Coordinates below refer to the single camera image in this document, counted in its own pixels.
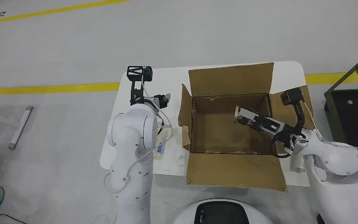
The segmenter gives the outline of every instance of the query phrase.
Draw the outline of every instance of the metal bar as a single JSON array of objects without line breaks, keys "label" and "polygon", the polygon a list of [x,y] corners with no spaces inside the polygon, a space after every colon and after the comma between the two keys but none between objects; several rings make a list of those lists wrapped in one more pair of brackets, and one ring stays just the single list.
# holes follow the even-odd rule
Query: metal bar
[{"label": "metal bar", "polygon": [[18,139],[20,138],[21,132],[27,122],[27,119],[30,116],[30,113],[32,111],[34,107],[32,106],[28,106],[25,110],[25,112],[23,113],[21,120],[20,120],[20,126],[19,128],[16,130],[15,134],[12,136],[11,142],[9,143],[9,145],[7,146],[10,150],[14,150],[17,144]]}]

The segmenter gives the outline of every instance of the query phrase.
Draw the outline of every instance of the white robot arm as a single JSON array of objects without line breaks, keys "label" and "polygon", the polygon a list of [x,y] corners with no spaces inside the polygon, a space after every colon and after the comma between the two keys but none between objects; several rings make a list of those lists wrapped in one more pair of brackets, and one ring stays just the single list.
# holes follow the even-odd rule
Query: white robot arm
[{"label": "white robot arm", "polygon": [[[287,154],[275,154],[276,157],[304,156],[312,196],[318,202],[318,210],[322,216],[318,217],[319,224],[357,223],[357,148],[344,143],[327,142],[317,129],[312,131],[303,128],[305,119],[300,106],[303,96],[299,88],[285,91],[281,99],[284,105],[294,106],[298,117],[295,127],[240,106],[236,107],[235,121],[271,135],[272,143],[283,143]],[[321,180],[316,167],[326,172],[325,180]]]},{"label": "white robot arm", "polygon": [[[117,205],[116,224],[150,224],[157,113],[170,100],[170,95],[143,96],[144,81],[151,81],[152,75],[151,67],[128,67],[127,76],[132,81],[130,110],[113,117],[107,129],[108,142],[116,148],[109,189]],[[136,81],[142,82],[139,90],[134,87]]]}]

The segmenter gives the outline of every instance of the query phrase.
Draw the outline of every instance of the metal stand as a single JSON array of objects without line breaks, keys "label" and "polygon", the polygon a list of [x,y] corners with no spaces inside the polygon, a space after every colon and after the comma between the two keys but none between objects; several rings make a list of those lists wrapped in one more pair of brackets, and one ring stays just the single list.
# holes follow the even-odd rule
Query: metal stand
[{"label": "metal stand", "polygon": [[15,134],[12,136],[12,139],[11,139],[9,145],[7,146],[9,148],[9,150],[15,149],[17,141],[21,135],[21,132],[22,132],[33,108],[34,108],[33,106],[28,106],[26,108],[25,112],[23,113],[23,115],[21,117],[20,122],[14,122],[12,120],[9,120],[7,118],[3,118],[2,116],[0,116],[0,124],[5,124],[7,126],[17,128]]}]

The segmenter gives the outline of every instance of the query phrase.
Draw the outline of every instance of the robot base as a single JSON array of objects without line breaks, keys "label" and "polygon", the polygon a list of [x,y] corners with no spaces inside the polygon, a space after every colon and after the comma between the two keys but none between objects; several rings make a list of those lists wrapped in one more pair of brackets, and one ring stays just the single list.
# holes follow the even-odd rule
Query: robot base
[{"label": "robot base", "polygon": [[223,198],[201,200],[188,206],[173,224],[189,223],[272,224],[269,218],[256,208],[238,200]]}]

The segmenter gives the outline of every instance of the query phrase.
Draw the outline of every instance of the white cable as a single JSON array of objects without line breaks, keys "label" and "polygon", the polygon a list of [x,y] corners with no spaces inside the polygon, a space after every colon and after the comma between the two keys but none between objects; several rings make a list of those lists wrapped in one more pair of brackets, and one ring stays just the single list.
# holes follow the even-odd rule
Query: white cable
[{"label": "white cable", "polygon": [[[147,97],[149,97],[149,95],[148,95],[148,93],[147,93],[147,91],[146,91],[146,89],[145,89],[145,87],[144,87],[144,80],[143,80],[143,78],[144,78],[144,76],[142,76],[142,87],[143,87],[144,92],[145,92],[145,94],[147,95]],[[142,160],[143,158],[147,157],[150,153],[154,152],[157,148],[159,148],[160,146],[164,145],[166,142],[168,142],[168,141],[173,137],[173,126],[172,126],[172,123],[170,122],[169,118],[167,117],[167,115],[166,115],[163,111],[161,111],[161,109],[160,109],[156,104],[153,103],[153,105],[154,105],[154,106],[159,110],[159,112],[162,113],[162,114],[165,116],[165,118],[168,120],[169,125],[170,125],[170,128],[171,128],[171,135],[169,136],[169,138],[167,138],[165,141],[163,141],[163,142],[162,142],[161,144],[159,144],[157,147],[155,147],[154,149],[150,150],[150,151],[147,152],[144,156],[142,156],[141,158],[137,159],[137,161],[133,162],[133,163],[130,165],[130,167],[129,167],[128,171],[127,171],[127,176],[125,177],[125,178],[128,178],[128,181],[129,181],[129,171],[130,171],[130,169],[131,169],[137,162],[139,162],[139,161]],[[123,190],[125,189],[125,187],[127,186],[127,183],[128,183],[128,182],[126,181],[125,184],[123,185],[123,187],[122,187],[121,189],[119,189],[119,190],[111,190],[111,189],[109,189],[109,188],[107,187],[107,184],[106,184],[106,178],[107,178],[109,175],[111,175],[111,173],[107,174],[107,175],[105,176],[104,180],[103,180],[104,185],[105,185],[105,188],[106,188],[110,193],[112,193],[112,194],[118,194],[119,192],[123,191]]]},{"label": "white cable", "polygon": [[308,108],[306,102],[303,102],[303,104],[305,105],[305,107],[306,107],[307,110],[308,110],[308,113],[309,113],[309,115],[310,115],[310,117],[311,117],[311,119],[312,119],[312,122],[313,122],[313,125],[314,125],[314,128],[315,128],[315,134],[317,135],[317,137],[318,137],[319,140],[323,141],[324,143],[327,143],[327,144],[331,144],[331,145],[333,145],[333,146],[336,146],[336,147],[355,148],[355,149],[358,149],[358,147],[354,147],[354,146],[343,146],[343,145],[340,145],[340,144],[335,144],[335,143],[329,142],[329,141],[327,141],[325,138],[323,138],[323,136],[322,136],[321,133],[319,132],[318,127],[317,127],[317,124],[316,124],[316,122],[315,122],[315,120],[314,120],[314,112],[313,112],[313,111],[311,112],[311,110]]}]

